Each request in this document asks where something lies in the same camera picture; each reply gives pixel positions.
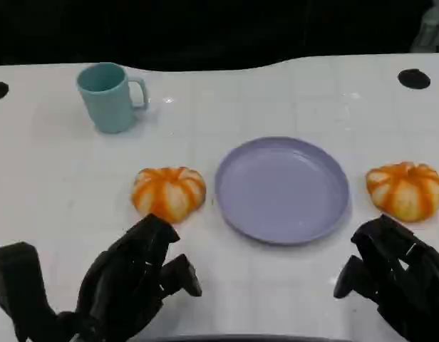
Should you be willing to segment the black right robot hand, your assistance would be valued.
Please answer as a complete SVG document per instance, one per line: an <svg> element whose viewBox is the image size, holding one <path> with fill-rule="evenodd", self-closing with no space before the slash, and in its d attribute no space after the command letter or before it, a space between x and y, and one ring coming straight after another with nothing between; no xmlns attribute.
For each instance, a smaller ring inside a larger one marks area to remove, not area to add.
<svg viewBox="0 0 439 342"><path fill-rule="evenodd" d="M384 214L363 223L351 242L359 255L341 270L334 297L355 291L407 341L439 341L439 252Z"/></svg>

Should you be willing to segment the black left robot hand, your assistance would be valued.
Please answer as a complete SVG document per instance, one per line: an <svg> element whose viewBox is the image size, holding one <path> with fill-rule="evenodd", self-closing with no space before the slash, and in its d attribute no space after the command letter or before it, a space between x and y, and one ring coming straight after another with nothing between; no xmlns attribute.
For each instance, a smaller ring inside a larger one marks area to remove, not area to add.
<svg viewBox="0 0 439 342"><path fill-rule="evenodd" d="M127 341L155 318L165 298L180 290L202 295L185 254L165 260L179 239L171 224L149 214L99 254L78 292L81 341Z"/></svg>

